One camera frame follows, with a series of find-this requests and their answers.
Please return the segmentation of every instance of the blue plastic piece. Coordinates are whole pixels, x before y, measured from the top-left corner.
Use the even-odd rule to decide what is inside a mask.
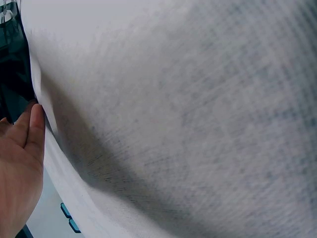
[[[63,211],[65,217],[71,218],[71,215],[70,215],[69,211],[67,210],[67,208],[63,202],[60,204],[60,208]]]
[[[78,226],[76,225],[73,219],[69,219],[68,223],[75,233],[81,233],[81,231],[79,230]]]

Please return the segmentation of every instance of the finger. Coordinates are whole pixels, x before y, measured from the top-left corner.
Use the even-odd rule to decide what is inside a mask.
[[[35,102],[30,102],[15,124],[5,133],[7,138],[10,138],[21,147],[24,147],[26,138],[28,136],[31,109],[34,104]]]
[[[12,126],[6,118],[0,120],[0,136],[3,136],[6,131]]]
[[[24,149],[41,164],[44,158],[44,139],[44,111],[40,104],[35,104],[31,111],[29,133]]]

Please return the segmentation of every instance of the hand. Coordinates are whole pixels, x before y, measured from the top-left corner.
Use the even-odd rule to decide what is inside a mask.
[[[14,125],[0,120],[0,238],[13,238],[40,199],[45,121],[31,103]]]

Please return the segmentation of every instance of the woven texture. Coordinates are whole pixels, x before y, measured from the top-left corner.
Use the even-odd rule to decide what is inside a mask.
[[[132,237],[317,237],[316,1],[131,2],[87,41],[25,26],[95,205]]]

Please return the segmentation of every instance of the white surface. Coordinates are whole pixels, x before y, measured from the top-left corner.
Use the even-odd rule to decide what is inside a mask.
[[[68,224],[68,219],[60,209],[62,200],[44,169],[44,186],[41,198],[27,226],[34,238],[82,238]]]

